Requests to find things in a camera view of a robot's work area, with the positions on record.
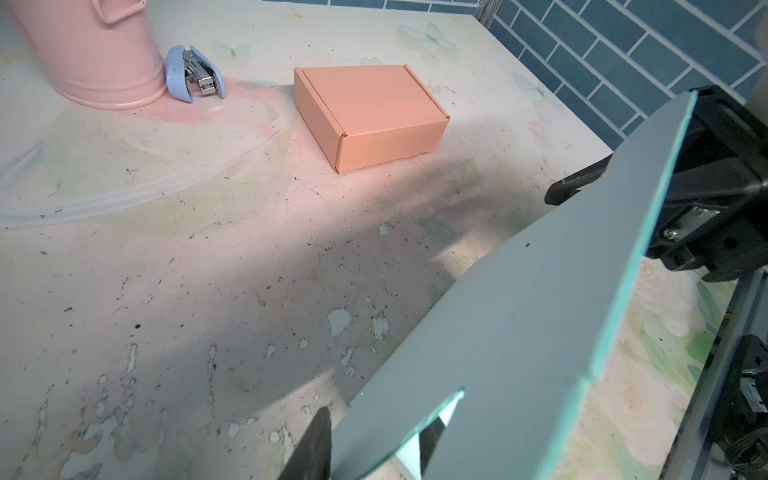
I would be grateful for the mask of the light blue paper box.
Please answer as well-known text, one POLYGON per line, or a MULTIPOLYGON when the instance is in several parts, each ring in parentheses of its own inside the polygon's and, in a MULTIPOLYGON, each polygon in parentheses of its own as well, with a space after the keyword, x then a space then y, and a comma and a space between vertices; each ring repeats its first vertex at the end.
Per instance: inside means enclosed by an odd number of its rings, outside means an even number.
POLYGON ((361 479, 447 404, 430 479, 547 479, 599 378, 697 102, 664 105, 605 172, 470 267, 353 400, 331 475, 361 479))

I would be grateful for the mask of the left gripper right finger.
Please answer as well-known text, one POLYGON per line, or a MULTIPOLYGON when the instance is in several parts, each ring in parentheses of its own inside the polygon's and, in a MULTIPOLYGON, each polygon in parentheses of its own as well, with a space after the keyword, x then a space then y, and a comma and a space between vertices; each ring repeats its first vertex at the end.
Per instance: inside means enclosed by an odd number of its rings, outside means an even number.
POLYGON ((424 474, 433 456, 437 443, 445 430, 445 424, 440 417, 436 417, 419 434, 419 462, 420 473, 424 474))

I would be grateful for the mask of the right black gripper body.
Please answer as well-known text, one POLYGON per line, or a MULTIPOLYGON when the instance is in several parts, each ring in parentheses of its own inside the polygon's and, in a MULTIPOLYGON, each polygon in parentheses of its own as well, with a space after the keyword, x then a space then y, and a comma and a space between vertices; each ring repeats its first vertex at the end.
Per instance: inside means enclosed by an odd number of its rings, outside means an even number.
POLYGON ((767 128, 717 86, 696 93, 646 255, 735 280, 767 264, 767 128))

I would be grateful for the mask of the orange paper box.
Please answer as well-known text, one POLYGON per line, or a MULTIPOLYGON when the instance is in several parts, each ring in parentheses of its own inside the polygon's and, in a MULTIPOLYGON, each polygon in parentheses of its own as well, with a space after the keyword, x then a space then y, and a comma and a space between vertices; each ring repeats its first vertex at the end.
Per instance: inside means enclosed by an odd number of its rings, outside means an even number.
POLYGON ((296 68, 294 98, 340 174, 430 153, 450 122, 407 65, 296 68))

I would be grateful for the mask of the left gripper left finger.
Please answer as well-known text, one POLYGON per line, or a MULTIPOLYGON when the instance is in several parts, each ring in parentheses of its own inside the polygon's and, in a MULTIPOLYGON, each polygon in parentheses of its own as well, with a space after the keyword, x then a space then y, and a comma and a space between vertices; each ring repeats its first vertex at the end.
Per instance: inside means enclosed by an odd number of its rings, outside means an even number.
POLYGON ((332 450, 331 427, 329 408, 320 408, 278 479, 329 480, 332 450))

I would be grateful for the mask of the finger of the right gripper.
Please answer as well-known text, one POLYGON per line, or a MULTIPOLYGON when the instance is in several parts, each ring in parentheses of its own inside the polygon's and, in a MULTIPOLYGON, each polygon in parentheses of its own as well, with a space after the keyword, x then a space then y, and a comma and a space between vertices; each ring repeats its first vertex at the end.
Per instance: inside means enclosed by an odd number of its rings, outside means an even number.
POLYGON ((611 158, 612 155, 608 155, 604 159, 556 181, 548 188, 544 202, 552 206, 561 205, 583 187, 599 179, 606 171, 611 158))

